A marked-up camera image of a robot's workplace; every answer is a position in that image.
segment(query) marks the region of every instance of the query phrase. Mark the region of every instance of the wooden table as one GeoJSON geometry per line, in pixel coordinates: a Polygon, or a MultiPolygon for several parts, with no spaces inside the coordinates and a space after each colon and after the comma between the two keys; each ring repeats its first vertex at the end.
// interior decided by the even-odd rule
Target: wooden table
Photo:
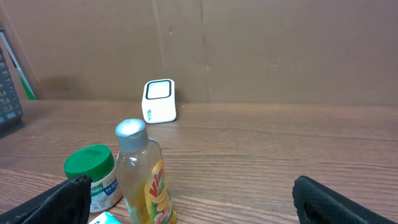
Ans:
{"type": "MultiPolygon", "coordinates": [[[[81,147],[107,144],[116,157],[116,125],[142,117],[140,103],[22,103],[26,127],[0,139],[0,213],[65,180],[81,147]]],[[[148,132],[178,223],[297,223],[300,175],[398,222],[398,108],[181,103],[176,122],[148,132]]],[[[131,222],[123,201],[110,212],[131,222]]]]}

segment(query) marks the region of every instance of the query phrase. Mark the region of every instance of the yellow label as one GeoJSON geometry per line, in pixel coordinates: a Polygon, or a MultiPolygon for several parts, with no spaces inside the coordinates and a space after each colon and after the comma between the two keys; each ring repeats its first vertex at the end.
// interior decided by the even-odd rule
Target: yellow label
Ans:
{"type": "Polygon", "coordinates": [[[151,223],[175,223],[176,213],[170,198],[169,182],[163,160],[160,160],[153,168],[152,175],[145,184],[144,193],[151,223]]]}

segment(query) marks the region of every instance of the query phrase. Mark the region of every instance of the plastic jar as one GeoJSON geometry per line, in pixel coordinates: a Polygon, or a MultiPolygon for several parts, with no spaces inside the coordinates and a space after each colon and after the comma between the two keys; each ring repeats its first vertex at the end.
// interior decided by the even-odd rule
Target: plastic jar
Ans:
{"type": "Polygon", "coordinates": [[[82,174],[93,179],[91,213],[107,210],[122,197],[116,179],[114,159],[108,146],[97,144],[74,152],[65,161],[63,169],[69,179],[82,174]]]}

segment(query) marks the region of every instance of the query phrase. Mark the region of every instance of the juice bottle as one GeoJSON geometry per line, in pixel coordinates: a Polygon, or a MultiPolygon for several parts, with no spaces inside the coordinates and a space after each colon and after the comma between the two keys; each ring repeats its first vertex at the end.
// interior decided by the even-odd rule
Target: juice bottle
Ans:
{"type": "Polygon", "coordinates": [[[115,134],[120,144],[118,182],[133,224],[176,223],[162,151],[148,138],[145,122],[124,120],[115,134]]]}

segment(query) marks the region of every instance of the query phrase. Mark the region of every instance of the white device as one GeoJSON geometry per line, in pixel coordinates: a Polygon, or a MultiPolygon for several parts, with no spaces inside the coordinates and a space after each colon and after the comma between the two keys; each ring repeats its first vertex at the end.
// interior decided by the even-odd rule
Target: white device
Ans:
{"type": "Polygon", "coordinates": [[[153,80],[145,84],[142,96],[142,114],[149,124],[175,120],[177,112],[173,80],[153,80]]]}

